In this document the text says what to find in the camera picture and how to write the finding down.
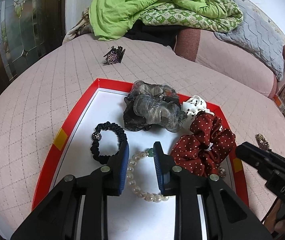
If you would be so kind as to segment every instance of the green comforter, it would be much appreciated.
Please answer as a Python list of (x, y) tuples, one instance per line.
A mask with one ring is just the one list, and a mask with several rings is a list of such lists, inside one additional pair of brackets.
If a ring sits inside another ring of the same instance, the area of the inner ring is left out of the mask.
[(116, 40), (131, 29), (136, 20), (146, 17), (146, 12), (168, 3), (174, 3), (178, 8), (195, 12), (218, 24), (220, 19), (230, 19), (230, 30), (243, 18), (238, 7), (228, 8), (228, 3), (221, 0), (93, 0), (89, 9), (90, 23), (95, 36), (100, 37), (99, 40)]

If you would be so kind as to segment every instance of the gray blanket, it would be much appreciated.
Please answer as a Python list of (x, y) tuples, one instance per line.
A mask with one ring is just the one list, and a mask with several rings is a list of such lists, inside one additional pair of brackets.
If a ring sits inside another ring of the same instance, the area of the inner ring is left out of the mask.
[(281, 81), (284, 72), (281, 36), (244, 2), (235, 2), (244, 14), (244, 21), (228, 33), (215, 32), (216, 38), (241, 46), (270, 68)]

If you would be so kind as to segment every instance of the pearl bracelet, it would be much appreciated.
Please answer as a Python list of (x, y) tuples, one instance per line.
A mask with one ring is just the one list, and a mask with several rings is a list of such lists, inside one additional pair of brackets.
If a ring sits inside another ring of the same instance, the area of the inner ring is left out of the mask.
[(147, 152), (140, 152), (139, 154), (133, 155), (131, 159), (128, 161), (127, 167), (127, 184), (131, 187), (132, 192), (134, 192), (139, 198), (143, 198), (148, 202), (156, 202), (159, 203), (161, 201), (169, 200), (168, 196), (163, 196), (161, 194), (152, 194), (145, 191), (141, 191), (140, 187), (136, 185), (136, 181), (133, 179), (133, 167), (136, 166), (140, 159), (144, 159), (146, 157), (153, 157), (153, 149), (149, 149)]

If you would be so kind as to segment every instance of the black sheer scrunchie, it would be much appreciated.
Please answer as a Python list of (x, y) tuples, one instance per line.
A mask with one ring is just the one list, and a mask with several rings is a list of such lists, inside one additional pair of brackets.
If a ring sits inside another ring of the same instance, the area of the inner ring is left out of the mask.
[(118, 124), (116, 123), (100, 123), (97, 125), (95, 128), (95, 132), (91, 135), (91, 138), (93, 140), (92, 146), (90, 147), (91, 153), (93, 154), (93, 159), (95, 161), (98, 161), (100, 164), (107, 164), (110, 155), (99, 155), (99, 141), (101, 140), (101, 130), (107, 131), (111, 130), (114, 131), (115, 134), (118, 136), (118, 142), (119, 142), (119, 147), (123, 141), (127, 141), (127, 135), (124, 133), (124, 129), (122, 129)]

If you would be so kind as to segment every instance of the red polka dot scrunchie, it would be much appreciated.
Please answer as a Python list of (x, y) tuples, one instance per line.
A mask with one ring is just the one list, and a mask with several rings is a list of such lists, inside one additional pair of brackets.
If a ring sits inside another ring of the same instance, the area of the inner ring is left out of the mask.
[(218, 116), (199, 112), (190, 125), (193, 135), (181, 136), (171, 151), (176, 164), (203, 177), (217, 174), (217, 164), (236, 147), (235, 135), (221, 123)]

